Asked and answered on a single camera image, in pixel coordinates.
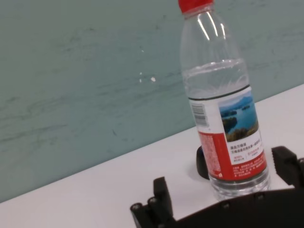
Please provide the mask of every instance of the white tabletop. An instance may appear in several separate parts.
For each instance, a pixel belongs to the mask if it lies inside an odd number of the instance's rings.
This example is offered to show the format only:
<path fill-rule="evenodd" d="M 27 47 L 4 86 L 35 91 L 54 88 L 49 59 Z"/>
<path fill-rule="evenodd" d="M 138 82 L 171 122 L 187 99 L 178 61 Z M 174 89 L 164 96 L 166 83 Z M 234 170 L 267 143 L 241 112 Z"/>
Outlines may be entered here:
<path fill-rule="evenodd" d="M 285 145 L 304 157 L 304 85 L 256 105 L 272 189 L 287 188 L 275 174 L 271 148 Z M 1 228 L 134 228 L 129 207 L 153 196 L 165 176 L 176 219 L 216 202 L 195 167 L 199 138 L 191 128 L 0 204 Z"/>

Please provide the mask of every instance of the clear plastic bottle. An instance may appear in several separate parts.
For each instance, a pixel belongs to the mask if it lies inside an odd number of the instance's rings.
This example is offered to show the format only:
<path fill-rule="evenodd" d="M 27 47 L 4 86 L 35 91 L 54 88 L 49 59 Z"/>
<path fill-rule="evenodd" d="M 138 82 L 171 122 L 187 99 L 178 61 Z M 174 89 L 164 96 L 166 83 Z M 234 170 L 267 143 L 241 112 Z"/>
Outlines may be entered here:
<path fill-rule="evenodd" d="M 244 60 L 213 0 L 179 0 L 180 63 L 210 181 L 218 199 L 269 188 Z"/>

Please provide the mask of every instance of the red bottle cap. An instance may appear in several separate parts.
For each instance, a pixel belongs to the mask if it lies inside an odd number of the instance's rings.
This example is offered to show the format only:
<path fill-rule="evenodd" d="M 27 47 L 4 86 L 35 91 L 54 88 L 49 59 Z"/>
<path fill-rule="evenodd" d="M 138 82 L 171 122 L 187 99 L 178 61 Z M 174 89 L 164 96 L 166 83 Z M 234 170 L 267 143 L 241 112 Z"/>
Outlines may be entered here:
<path fill-rule="evenodd" d="M 213 0 L 179 0 L 179 5 L 182 13 L 186 13 L 197 7 L 212 4 Z"/>

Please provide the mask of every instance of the bottle neck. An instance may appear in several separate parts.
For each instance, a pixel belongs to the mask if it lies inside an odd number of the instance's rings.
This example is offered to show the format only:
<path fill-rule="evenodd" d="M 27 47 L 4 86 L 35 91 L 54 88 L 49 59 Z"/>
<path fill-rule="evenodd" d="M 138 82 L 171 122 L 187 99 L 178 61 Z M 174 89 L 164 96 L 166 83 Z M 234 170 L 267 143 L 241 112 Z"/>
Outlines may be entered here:
<path fill-rule="evenodd" d="M 213 3 L 199 6 L 197 8 L 191 9 L 185 13 L 183 13 L 183 16 L 185 19 L 192 18 L 193 16 L 196 16 L 200 13 L 208 12 L 208 11 L 213 11 L 214 10 L 214 5 Z"/>

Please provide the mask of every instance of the teal wall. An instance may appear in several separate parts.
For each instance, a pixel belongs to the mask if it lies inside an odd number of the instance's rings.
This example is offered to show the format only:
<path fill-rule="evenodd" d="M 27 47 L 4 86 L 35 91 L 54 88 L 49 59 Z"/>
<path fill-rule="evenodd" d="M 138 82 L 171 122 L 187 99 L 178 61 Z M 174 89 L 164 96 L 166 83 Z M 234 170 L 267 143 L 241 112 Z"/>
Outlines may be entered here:
<path fill-rule="evenodd" d="M 302 0 L 216 9 L 256 100 L 304 83 Z M 177 0 L 2 0 L 0 201 L 192 127 L 182 23 Z"/>

